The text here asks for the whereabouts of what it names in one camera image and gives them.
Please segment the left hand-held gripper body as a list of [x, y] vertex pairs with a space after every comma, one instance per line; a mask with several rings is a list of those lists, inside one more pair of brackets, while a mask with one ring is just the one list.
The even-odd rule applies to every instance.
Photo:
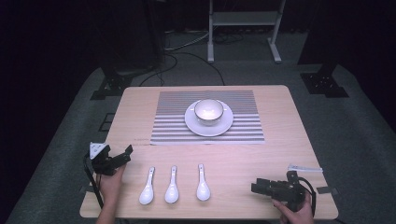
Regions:
[[113, 165], [109, 156], [110, 145], [106, 143], [90, 143], [89, 157], [93, 170], [99, 175], [114, 175], [120, 166]]

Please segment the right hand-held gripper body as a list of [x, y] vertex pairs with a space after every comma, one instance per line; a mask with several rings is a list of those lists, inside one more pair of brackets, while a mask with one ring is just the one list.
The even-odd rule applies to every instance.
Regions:
[[301, 203], [304, 201], [304, 195], [308, 191], [311, 195], [312, 212], [316, 212], [317, 195], [313, 186], [304, 177], [298, 176], [298, 172], [322, 173], [321, 168], [310, 168], [290, 164], [286, 173], [287, 181], [271, 181], [270, 190], [272, 199], [286, 202], [289, 210], [297, 212]]

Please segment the person's left hand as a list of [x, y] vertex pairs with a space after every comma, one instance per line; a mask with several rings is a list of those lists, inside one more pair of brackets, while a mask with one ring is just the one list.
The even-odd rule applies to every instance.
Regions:
[[122, 176], [126, 166], [122, 165], [114, 175], [98, 175], [96, 177], [99, 190], [103, 196], [104, 207], [115, 206], [120, 196]]

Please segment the person's right hand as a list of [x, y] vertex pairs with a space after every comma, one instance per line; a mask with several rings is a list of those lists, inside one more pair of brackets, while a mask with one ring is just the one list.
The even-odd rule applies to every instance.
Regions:
[[304, 195], [304, 201], [297, 212], [289, 208], [280, 201], [272, 200], [273, 206], [280, 212], [280, 224], [314, 224], [314, 216], [311, 208], [311, 195], [307, 191]]

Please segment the white ceramic spoon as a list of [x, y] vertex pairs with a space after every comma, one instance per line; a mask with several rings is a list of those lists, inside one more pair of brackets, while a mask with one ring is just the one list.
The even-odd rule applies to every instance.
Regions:
[[177, 167], [171, 168], [171, 177], [168, 188], [165, 192], [164, 199], [167, 203], [175, 203], [178, 200], [179, 192], [177, 188]]
[[146, 182], [146, 186], [143, 188], [141, 191], [141, 194], [139, 196], [139, 202], [143, 205], [147, 205], [152, 202], [153, 197], [154, 197], [154, 190], [152, 186], [152, 178], [155, 172], [154, 167], [150, 167], [148, 170], [148, 178]]
[[207, 201], [210, 196], [210, 188], [205, 181], [205, 167], [202, 164], [198, 165], [199, 170], [199, 184], [196, 190], [196, 196], [200, 201]]

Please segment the striped grey placemat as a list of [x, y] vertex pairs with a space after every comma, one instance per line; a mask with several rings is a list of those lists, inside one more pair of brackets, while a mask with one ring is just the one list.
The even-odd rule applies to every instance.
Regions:
[[[204, 99], [222, 101], [233, 111], [233, 124], [225, 133], [205, 137], [192, 132], [184, 116], [187, 108]], [[152, 145], [263, 144], [259, 112], [252, 91], [162, 91], [150, 137]]]

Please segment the black stand base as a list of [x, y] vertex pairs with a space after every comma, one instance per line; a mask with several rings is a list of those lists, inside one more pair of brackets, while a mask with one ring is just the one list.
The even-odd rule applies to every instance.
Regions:
[[93, 92], [91, 99], [105, 100], [107, 96], [122, 96], [135, 77], [145, 75], [151, 70], [152, 67], [137, 68], [127, 65], [102, 67], [105, 77], [99, 89]]
[[316, 73], [301, 73], [301, 78], [310, 94], [323, 94], [327, 98], [347, 98], [346, 90], [332, 77], [337, 63], [324, 63]]

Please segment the white round plate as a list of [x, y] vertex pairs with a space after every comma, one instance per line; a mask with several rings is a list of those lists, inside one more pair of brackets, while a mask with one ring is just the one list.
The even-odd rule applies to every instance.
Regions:
[[193, 114], [190, 112], [190, 109], [192, 108], [191, 104], [184, 116], [185, 123], [187, 127], [194, 133], [205, 136], [205, 137], [212, 137], [212, 136], [218, 136], [226, 131], [228, 131], [232, 124], [233, 124], [233, 111], [231, 110], [230, 107], [228, 107], [226, 104], [224, 104], [222, 101], [220, 101], [224, 107], [224, 114], [222, 118], [220, 119], [220, 122], [214, 126], [204, 126], [199, 124], [194, 118]]

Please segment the white bowl with dark rim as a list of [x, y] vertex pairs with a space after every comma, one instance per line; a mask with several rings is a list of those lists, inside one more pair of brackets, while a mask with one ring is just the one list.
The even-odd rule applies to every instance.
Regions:
[[199, 124], [214, 126], [220, 122], [224, 114], [224, 107], [218, 100], [204, 99], [194, 103], [190, 112]]

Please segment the white metal stand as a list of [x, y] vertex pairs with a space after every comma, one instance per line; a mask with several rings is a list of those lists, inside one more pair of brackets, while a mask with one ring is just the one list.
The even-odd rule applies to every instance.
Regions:
[[215, 61], [213, 33], [217, 26], [272, 26], [272, 36], [267, 38], [275, 63], [282, 59], [276, 46], [276, 38], [282, 21], [286, 0], [280, 0], [277, 11], [217, 12], [213, 9], [213, 0], [209, 0], [207, 60]]

